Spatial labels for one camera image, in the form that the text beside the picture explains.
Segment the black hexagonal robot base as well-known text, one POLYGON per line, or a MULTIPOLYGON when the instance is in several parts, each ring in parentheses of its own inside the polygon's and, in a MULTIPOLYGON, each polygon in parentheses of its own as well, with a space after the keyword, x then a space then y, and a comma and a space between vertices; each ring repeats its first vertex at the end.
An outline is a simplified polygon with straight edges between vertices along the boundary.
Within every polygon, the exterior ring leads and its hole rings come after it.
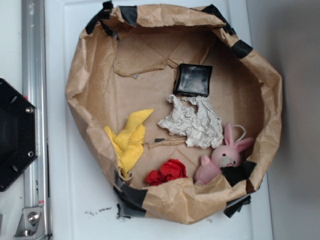
POLYGON ((0 191, 5 192, 37 157, 36 108, 0 80, 0 191))

